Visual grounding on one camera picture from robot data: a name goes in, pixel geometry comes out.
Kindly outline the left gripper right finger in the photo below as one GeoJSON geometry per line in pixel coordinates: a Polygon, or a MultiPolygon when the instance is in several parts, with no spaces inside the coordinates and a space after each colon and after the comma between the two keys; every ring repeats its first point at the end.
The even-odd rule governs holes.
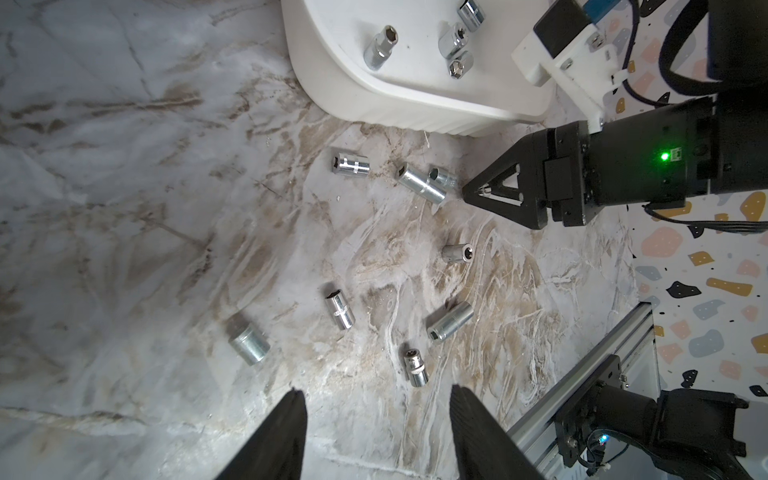
{"type": "Polygon", "coordinates": [[[449,413],[460,479],[542,479],[468,388],[451,388],[449,413]]]}

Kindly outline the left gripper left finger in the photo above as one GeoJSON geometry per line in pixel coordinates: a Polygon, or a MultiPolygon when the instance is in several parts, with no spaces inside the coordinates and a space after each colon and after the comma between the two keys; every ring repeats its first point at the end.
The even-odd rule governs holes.
{"type": "Polygon", "coordinates": [[[305,394],[291,389],[217,479],[300,479],[307,426],[305,394]]]}

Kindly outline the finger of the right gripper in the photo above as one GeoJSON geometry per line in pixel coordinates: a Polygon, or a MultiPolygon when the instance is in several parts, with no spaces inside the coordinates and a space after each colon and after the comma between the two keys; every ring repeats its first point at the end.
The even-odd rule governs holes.
{"type": "Polygon", "coordinates": [[[526,135],[463,187],[463,200],[526,228],[541,230],[548,222],[543,174],[548,159],[548,131],[526,135]],[[491,195],[478,194],[484,186],[492,188],[491,195]]]}

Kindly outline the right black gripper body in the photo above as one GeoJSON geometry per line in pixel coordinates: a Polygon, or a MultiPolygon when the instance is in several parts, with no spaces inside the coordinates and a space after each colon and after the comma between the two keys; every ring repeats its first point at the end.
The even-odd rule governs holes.
{"type": "Polygon", "coordinates": [[[588,223],[603,207],[679,208],[691,197],[767,187],[767,92],[731,90],[607,124],[583,157],[585,214],[563,200],[552,217],[588,223]]]}

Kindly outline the wide chrome socket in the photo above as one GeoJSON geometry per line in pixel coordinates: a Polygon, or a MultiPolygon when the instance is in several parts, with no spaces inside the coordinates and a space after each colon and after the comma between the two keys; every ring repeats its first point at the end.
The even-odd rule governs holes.
{"type": "Polygon", "coordinates": [[[468,44],[468,30],[463,23],[455,23],[438,40],[438,49],[443,58],[450,60],[468,44]]]}

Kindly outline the chrome socket with groove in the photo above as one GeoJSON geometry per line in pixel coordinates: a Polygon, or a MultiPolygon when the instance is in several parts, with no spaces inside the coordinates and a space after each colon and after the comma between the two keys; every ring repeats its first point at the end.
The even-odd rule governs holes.
{"type": "Polygon", "coordinates": [[[368,159],[356,154],[336,152],[332,157],[332,172],[349,177],[367,177],[371,166],[368,159]]]}

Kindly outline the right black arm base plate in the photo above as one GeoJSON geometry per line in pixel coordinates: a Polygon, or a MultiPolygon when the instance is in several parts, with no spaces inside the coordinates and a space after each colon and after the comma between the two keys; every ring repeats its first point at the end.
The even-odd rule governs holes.
{"type": "Polygon", "coordinates": [[[605,386],[619,387],[620,376],[620,358],[608,355],[555,414],[558,452],[566,467],[573,467],[587,447],[597,394],[605,386]]]}

